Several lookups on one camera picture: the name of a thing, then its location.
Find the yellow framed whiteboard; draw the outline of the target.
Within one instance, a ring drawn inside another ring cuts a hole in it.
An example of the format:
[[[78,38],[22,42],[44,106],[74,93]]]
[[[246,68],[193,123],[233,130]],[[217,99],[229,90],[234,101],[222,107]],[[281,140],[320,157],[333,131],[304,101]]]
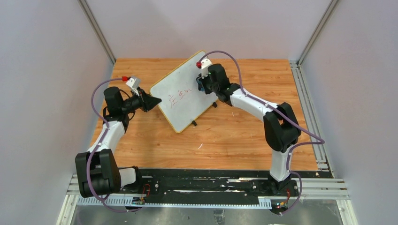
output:
[[[195,53],[150,87],[150,94],[161,99],[158,107],[176,133],[181,133],[218,100],[214,93],[205,94],[198,89],[196,78],[201,70],[196,63],[205,54]]]

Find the blue black whiteboard eraser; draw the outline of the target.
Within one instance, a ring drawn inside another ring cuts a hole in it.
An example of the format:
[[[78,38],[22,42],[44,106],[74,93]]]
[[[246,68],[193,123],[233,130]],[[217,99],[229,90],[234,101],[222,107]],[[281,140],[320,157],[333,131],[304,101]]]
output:
[[[203,81],[203,80],[202,80],[201,76],[198,76],[198,77],[196,78],[196,82],[197,82],[197,84],[198,84],[198,90],[199,90],[199,91],[205,92],[205,88],[204,88],[204,85],[203,85],[203,82],[202,82],[202,81]]]

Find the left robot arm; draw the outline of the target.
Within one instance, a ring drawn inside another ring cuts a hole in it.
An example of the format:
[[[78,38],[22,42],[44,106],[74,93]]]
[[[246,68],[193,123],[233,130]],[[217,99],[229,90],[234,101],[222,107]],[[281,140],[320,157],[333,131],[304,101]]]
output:
[[[123,99],[118,87],[104,90],[106,107],[102,131],[92,147],[75,157],[79,191],[82,197],[93,197],[117,193],[123,186],[140,190],[143,178],[136,166],[119,168],[114,151],[125,135],[131,118],[140,109],[148,112],[162,102],[138,88],[138,94]]]

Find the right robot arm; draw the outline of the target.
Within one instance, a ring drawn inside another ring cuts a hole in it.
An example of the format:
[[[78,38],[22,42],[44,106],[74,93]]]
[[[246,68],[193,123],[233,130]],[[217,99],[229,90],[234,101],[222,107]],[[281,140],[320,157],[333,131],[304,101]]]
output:
[[[259,99],[239,84],[231,83],[221,64],[197,62],[196,66],[201,71],[196,78],[200,91],[214,93],[221,102],[240,108],[263,122],[265,140],[272,150],[265,189],[275,195],[293,194],[297,183],[291,179],[291,154],[301,130],[296,127],[298,121],[292,107],[286,102],[278,105]]]

